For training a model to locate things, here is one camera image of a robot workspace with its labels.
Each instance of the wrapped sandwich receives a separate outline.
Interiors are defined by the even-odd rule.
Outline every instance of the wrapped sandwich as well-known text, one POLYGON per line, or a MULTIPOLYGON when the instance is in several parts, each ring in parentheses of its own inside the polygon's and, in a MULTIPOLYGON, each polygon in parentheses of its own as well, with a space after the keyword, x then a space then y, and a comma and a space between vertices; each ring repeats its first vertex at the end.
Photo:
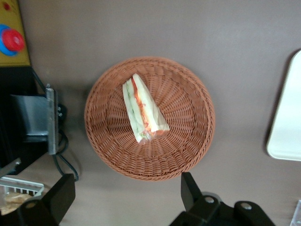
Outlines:
POLYGON ((144 143, 165 136, 169 126, 140 76, 134 74, 123 84, 122 89, 137 142, 144 143))

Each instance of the red button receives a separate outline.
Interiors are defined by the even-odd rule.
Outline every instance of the red button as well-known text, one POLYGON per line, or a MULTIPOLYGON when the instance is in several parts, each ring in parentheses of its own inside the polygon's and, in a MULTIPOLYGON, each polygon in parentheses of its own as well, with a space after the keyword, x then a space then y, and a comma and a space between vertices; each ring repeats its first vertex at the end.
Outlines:
POLYGON ((22 35, 15 29, 5 29, 2 32, 2 42, 10 51, 21 51, 24 49, 24 39, 22 35))
POLYGON ((10 5, 7 2, 3 3, 3 7, 5 10, 10 10, 10 5))

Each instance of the tomato filling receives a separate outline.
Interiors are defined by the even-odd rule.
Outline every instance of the tomato filling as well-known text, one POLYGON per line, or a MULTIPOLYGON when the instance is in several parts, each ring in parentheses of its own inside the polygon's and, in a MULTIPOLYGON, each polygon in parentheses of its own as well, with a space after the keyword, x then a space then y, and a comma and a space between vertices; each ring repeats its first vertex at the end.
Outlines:
POLYGON ((157 136, 161 136, 161 135, 164 135, 165 131, 164 130, 158 130, 158 131, 155 131, 155 132, 152 132, 151 131, 151 127, 150 127, 150 124, 149 124, 149 120, 147 118, 147 115, 145 113, 145 110, 144 110, 144 107, 143 107, 143 103, 139 97, 139 94, 138 94, 138 88, 136 86, 136 83, 132 77, 132 84, 133 84, 133 88, 134 88, 134 97, 136 99, 136 102, 139 106, 139 110, 140 110, 140 114, 142 116, 142 119, 143 119, 143 123, 144 123, 144 127, 145 127, 145 130, 147 131, 147 133, 151 136, 151 137, 154 137, 155 135, 157 136))

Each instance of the woven basket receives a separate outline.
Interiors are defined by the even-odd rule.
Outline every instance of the woven basket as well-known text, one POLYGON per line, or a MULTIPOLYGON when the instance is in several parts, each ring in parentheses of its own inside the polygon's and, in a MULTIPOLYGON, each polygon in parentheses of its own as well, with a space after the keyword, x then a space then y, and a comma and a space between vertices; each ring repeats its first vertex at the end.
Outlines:
POLYGON ((88 138, 99 157, 117 172, 139 180, 166 180, 195 166, 214 135, 215 115, 204 84, 189 69, 161 57, 137 57, 107 70, 86 103, 88 138), (122 84, 140 75, 170 132, 136 142, 123 100, 122 84))

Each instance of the plastic wrap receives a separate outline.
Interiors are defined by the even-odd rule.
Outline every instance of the plastic wrap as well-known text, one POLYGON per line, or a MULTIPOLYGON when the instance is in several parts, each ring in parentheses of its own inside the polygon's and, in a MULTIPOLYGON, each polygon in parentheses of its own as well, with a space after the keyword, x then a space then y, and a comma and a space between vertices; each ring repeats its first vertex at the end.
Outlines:
POLYGON ((300 225, 301 225, 301 200, 298 201, 290 226, 300 226, 300 225))
POLYGON ((123 97, 138 143, 165 137, 170 128, 138 74, 123 84, 123 97))

